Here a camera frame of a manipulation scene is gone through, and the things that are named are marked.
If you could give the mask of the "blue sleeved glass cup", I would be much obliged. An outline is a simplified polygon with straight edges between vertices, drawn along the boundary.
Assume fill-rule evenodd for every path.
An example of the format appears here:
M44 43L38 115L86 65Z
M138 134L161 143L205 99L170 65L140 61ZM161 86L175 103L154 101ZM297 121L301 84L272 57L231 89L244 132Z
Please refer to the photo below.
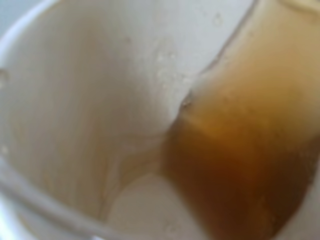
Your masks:
M317 0L44 0L0 40L3 240L317 240Z

